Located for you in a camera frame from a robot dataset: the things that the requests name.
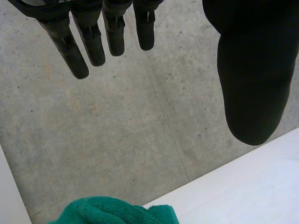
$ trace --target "white panel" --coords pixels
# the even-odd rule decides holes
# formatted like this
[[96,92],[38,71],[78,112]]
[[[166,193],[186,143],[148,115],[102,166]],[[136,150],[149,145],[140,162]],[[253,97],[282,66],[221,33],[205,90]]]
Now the white panel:
[[145,205],[181,224],[298,224],[299,128]]
[[31,224],[0,145],[0,223]]

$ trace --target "concrete floor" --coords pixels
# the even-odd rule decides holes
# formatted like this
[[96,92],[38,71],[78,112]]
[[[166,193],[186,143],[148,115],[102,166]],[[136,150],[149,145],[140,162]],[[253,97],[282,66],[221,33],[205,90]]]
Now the concrete floor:
[[[82,81],[33,19],[2,1],[0,20],[0,143],[34,224],[85,196],[143,205],[255,148],[227,127],[219,35],[200,1],[166,0],[149,52],[139,49],[130,8],[126,53],[110,56],[103,32],[107,62],[88,62]],[[271,140],[299,127],[298,76],[297,67]]]

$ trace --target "black robotic finger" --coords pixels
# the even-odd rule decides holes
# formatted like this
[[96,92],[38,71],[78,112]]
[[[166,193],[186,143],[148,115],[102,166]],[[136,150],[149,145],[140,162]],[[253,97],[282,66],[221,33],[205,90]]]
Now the black robotic finger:
[[104,0],[103,2],[106,35],[109,50],[113,56],[120,56],[125,51],[123,15],[131,4],[132,0]]
[[69,16],[55,21],[39,20],[39,22],[48,32],[72,74],[78,79],[86,78],[89,73],[88,67],[70,31]]
[[150,50],[154,47],[154,22],[155,10],[163,0],[134,0],[134,12],[139,45],[142,50]]
[[39,21],[76,78],[83,79],[88,76],[88,67],[69,28],[70,1],[62,3],[50,0],[8,1],[24,15]]
[[101,66],[106,61],[98,26],[101,8],[102,0],[72,1],[71,7],[75,24],[93,66]]
[[225,22],[213,8],[205,12],[221,32],[217,63],[228,127],[240,141],[260,145],[279,125],[289,97],[299,49],[299,2],[253,2],[236,8],[234,19]]

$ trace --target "green towel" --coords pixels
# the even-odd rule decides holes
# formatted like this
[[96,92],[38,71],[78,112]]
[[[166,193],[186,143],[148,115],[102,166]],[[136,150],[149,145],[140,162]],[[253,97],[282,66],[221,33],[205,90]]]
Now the green towel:
[[58,220],[49,224],[178,224],[178,219],[169,205],[145,209],[102,196],[72,202]]

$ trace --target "teal cloth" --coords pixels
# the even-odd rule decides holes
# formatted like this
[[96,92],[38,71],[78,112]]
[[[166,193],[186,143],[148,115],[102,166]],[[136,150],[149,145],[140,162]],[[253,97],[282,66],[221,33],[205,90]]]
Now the teal cloth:
[[87,197],[69,204],[49,224],[178,224],[169,205],[145,209],[111,197]]

